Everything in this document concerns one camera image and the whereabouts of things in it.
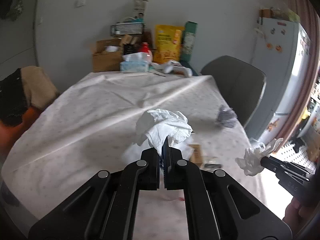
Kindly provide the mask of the person right hand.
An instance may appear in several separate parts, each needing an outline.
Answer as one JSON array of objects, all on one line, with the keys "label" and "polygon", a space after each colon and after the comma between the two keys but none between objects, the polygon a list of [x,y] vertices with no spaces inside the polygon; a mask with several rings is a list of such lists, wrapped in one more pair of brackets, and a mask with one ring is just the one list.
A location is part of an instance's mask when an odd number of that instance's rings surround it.
[{"label": "person right hand", "polygon": [[303,223],[310,218],[314,209],[305,207],[293,197],[290,204],[285,209],[283,222],[286,223],[293,232],[296,232]]}]

